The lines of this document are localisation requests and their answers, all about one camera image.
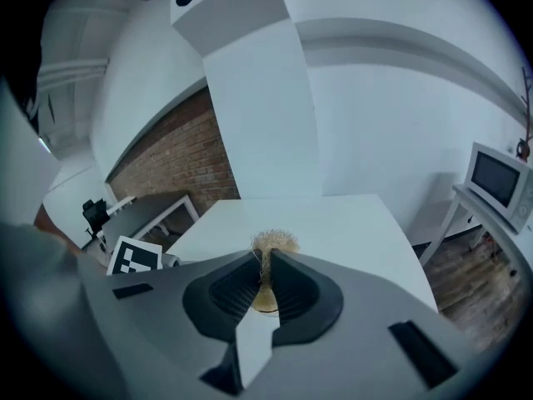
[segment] office chair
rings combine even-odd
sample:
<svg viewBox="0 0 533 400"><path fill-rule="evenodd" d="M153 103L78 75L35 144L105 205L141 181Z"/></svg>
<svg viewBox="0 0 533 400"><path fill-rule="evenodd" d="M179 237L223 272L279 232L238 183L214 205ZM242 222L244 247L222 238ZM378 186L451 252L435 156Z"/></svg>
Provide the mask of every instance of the office chair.
<svg viewBox="0 0 533 400"><path fill-rule="evenodd" d="M89 231L89 228L85 231L91 236L92 240L97 239L97 234L102 230L102 225L110 219L106 212L106 202L103 199L98 200L96 203L92 200L86 201L83 204L83 217L87 219L92 229L92 232ZM100 242L100 249L102 249L102 252L106 252L103 242Z"/></svg>

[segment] black strip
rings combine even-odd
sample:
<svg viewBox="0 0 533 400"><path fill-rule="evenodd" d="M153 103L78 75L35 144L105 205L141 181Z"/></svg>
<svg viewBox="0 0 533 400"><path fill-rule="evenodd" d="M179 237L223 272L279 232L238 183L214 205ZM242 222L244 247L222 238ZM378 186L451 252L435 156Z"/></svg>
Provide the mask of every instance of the black strip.
<svg viewBox="0 0 533 400"><path fill-rule="evenodd" d="M153 287L150 286L148 283L139 283L134 284L132 286L113 289L113 293L115 294L117 299L124 299L132 297L134 295L138 295L139 293L150 292L151 290L153 290Z"/></svg>
<svg viewBox="0 0 533 400"><path fill-rule="evenodd" d="M413 322L393 324L389 330L428 388L436 387L457 372Z"/></svg>

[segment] white ceiling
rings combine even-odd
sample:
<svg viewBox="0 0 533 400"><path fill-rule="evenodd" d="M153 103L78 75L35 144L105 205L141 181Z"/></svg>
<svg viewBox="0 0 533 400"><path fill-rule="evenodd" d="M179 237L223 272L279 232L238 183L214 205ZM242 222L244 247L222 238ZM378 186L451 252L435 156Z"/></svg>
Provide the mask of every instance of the white ceiling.
<svg viewBox="0 0 533 400"><path fill-rule="evenodd" d="M42 29L42 66L109 58L132 0L57 0ZM103 77L55 87L38 94L39 133L52 151L87 137L94 99ZM48 109L52 102L55 122Z"/></svg>

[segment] white table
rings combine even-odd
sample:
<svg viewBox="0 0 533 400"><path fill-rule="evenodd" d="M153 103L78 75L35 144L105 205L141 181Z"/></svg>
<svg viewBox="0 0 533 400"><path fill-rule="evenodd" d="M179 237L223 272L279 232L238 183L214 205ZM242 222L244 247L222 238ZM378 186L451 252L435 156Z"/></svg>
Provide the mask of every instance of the white table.
<svg viewBox="0 0 533 400"><path fill-rule="evenodd" d="M198 213L186 192L160 192L138 198L103 224L107 247L113 250L120 236L144 237L181 205L185 206L193 222L198 220Z"/></svg>
<svg viewBox="0 0 533 400"><path fill-rule="evenodd" d="M476 217L483 228L498 242L507 257L520 266L522 270L521 277L525 280L529 279L528 284L531 285L533 283L533 273L531 272L533 268L533 214L531 214L526 225L518 234L493 207L468 187L454 185L453 189L456 195L435 238L422 253L420 257L421 264L426 265L431 259L453 223L457 209L462 206Z"/></svg>
<svg viewBox="0 0 533 400"><path fill-rule="evenodd" d="M113 205L108 210L106 210L107 215L112 216L114 213L121 210L124 206L128 205L133 200L135 200L135 196L129 196L129 197L123 198L120 202L118 202L117 204Z"/></svg>
<svg viewBox="0 0 533 400"><path fill-rule="evenodd" d="M437 310L418 258L376 195L219 201L167 253L212 259L249 248L271 228L296 235L300 253L385 278Z"/></svg>

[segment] dark floor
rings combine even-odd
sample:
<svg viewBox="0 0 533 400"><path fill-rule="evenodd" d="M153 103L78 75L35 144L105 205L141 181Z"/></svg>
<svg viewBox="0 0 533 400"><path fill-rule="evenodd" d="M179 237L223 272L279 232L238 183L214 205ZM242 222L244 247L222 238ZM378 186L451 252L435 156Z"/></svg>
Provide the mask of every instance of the dark floor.
<svg viewBox="0 0 533 400"><path fill-rule="evenodd" d="M473 251L472 233L441 244L424 266L439 311L480 350L505 339L525 309L519 268L489 238Z"/></svg>

